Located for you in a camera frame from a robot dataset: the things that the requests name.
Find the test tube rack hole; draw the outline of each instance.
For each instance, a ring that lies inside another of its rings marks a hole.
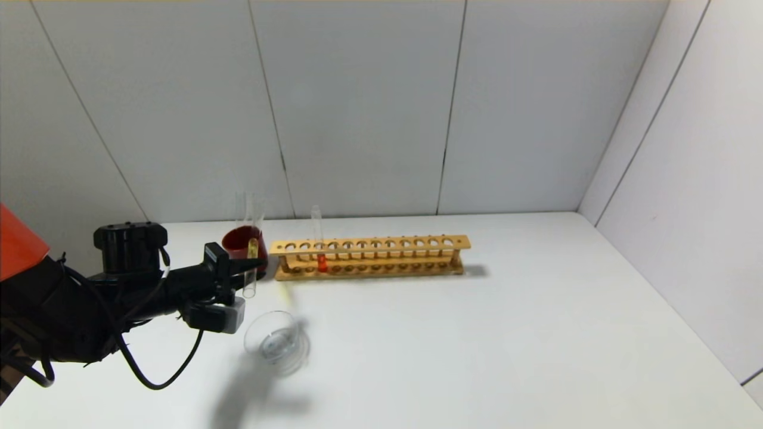
[[[270,245],[278,257],[275,279],[364,279],[372,277],[463,274],[461,250],[471,249],[465,235],[280,240]],[[325,255],[328,270],[317,270]]]

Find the black cable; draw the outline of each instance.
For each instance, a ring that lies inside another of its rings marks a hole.
[[[183,364],[180,366],[180,368],[178,368],[175,374],[173,374],[172,377],[169,377],[169,379],[162,384],[154,384],[146,378],[146,376],[140,371],[140,368],[138,368],[137,363],[135,363],[135,359],[133,358],[132,353],[130,353],[130,350],[127,348],[127,345],[124,342],[124,338],[122,337],[121,330],[117,326],[116,322],[114,321],[114,315],[109,310],[108,305],[106,305],[106,301],[104,301],[103,296],[101,296],[101,293],[98,292],[98,290],[95,288],[92,282],[87,280],[82,274],[76,272],[74,269],[66,267],[66,273],[69,274],[69,276],[71,276],[80,285],[90,289],[90,292],[92,292],[92,294],[95,295],[95,298],[98,300],[98,303],[100,304],[101,308],[106,314],[109,327],[111,328],[111,332],[114,335],[114,339],[117,341],[117,346],[119,347],[119,350],[122,352],[122,356],[124,356],[124,359],[127,361],[127,365],[130,367],[133,374],[135,374],[135,376],[140,380],[141,383],[143,383],[144,386],[152,390],[161,390],[167,387],[168,385],[171,385],[172,382],[174,382],[175,379],[177,379],[180,376],[183,370],[188,366],[188,363],[191,362],[191,359],[193,358],[193,356],[196,354],[198,345],[201,342],[201,336],[204,333],[203,330],[201,329],[198,330],[198,336],[196,337],[196,342],[194,343],[193,348],[191,349],[191,352],[188,354],[188,357],[185,358],[185,362],[183,362]]]
[[[167,251],[166,251],[166,250],[164,250],[164,247],[160,247],[160,248],[159,248],[159,252],[161,252],[161,253],[162,253],[162,261],[164,262],[164,266],[165,266],[165,267],[166,267],[166,269],[168,270],[168,272],[167,272],[167,276],[164,276],[164,277],[162,277],[162,278],[159,280],[159,282],[156,284],[156,287],[155,287],[155,288],[153,288],[153,290],[152,290],[151,292],[149,292],[149,294],[148,294],[148,295],[146,295],[145,297],[143,297],[143,299],[141,299],[141,300],[140,300],[140,302],[138,302],[137,304],[135,304],[135,306],[134,306],[134,307],[132,307],[132,309],[131,309],[131,310],[129,310],[129,311],[128,311],[128,312],[127,312],[127,313],[126,313],[126,314],[125,314],[125,315],[122,317],[122,319],[121,319],[121,320],[119,320],[119,321],[120,321],[120,323],[119,323],[119,324],[123,324],[123,323],[124,323],[124,321],[126,321],[126,320],[130,319],[131,317],[133,317],[133,316],[134,316],[134,315],[135,315],[135,314],[136,314],[136,313],[137,313],[137,312],[138,312],[138,311],[139,311],[141,308],[143,308],[143,307],[144,307],[144,305],[146,305],[146,304],[147,304],[149,301],[151,301],[151,299],[153,298],[153,296],[154,296],[154,295],[156,295],[156,293],[157,293],[157,292],[158,292],[158,291],[159,291],[159,290],[162,288],[162,286],[164,285],[164,282],[165,282],[165,280],[167,279],[167,277],[169,277],[169,262],[170,262],[170,261],[169,261],[169,254],[167,253]]]
[[[48,357],[48,355],[43,356],[43,359],[41,360],[43,364],[43,370],[45,371],[45,375],[40,374],[36,369],[32,368],[29,365],[26,365],[25,363],[21,362],[21,360],[18,359],[16,356],[13,356],[11,354],[4,354],[0,356],[0,360],[4,364],[24,374],[25,376],[29,377],[32,381],[34,381],[35,383],[43,387],[51,387],[53,385],[53,382],[56,381],[56,374],[53,372],[53,366],[50,365],[50,358]]]
[[[759,370],[755,371],[755,374],[752,374],[750,377],[747,377],[745,379],[745,381],[742,382],[742,385],[745,385],[745,384],[751,382],[753,379],[755,379],[755,377],[757,377],[757,376],[759,376],[761,374],[763,374],[763,368],[760,368]]]

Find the glass petri dish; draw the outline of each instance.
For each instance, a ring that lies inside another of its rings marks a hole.
[[[243,339],[247,353],[267,363],[286,363],[298,354],[299,325],[286,311],[271,311],[259,316],[246,330]]]

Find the white wall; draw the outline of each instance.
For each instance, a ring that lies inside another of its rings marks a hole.
[[[667,2],[469,2],[440,214],[577,210]]]
[[[760,408],[763,408],[763,376],[757,376],[747,383],[745,390],[760,405]]]
[[[70,266],[101,271],[93,231],[145,219],[28,2],[0,2],[0,198]]]
[[[14,104],[62,103],[26,89],[54,84],[38,67],[10,73],[57,53],[63,68],[50,64],[68,73],[61,90],[81,99],[85,122],[60,121],[50,133],[85,127],[102,139],[126,179],[116,186],[152,220],[203,221],[232,218],[238,189],[266,197],[271,218],[305,216],[315,203],[345,216],[434,214],[438,202],[441,213],[574,209],[665,2],[479,1],[466,16],[463,0],[34,5],[52,45],[3,56],[4,91],[28,98]],[[3,15],[6,25],[13,17]],[[40,57],[17,58],[31,55]],[[14,121],[2,144],[35,140],[36,153],[48,151],[53,140],[35,137],[37,121]],[[66,172],[82,160],[56,158]],[[51,181],[75,191],[76,182],[9,159],[39,179],[6,185],[4,200]],[[90,168],[91,180],[109,183]],[[68,229],[78,219],[59,221]]]
[[[596,224],[668,92],[710,0],[670,2],[579,211]]]
[[[149,218],[293,216],[246,0],[35,5]]]
[[[763,2],[711,2],[598,228],[738,380],[763,366]]]
[[[434,215],[464,2],[254,2],[297,216]]]

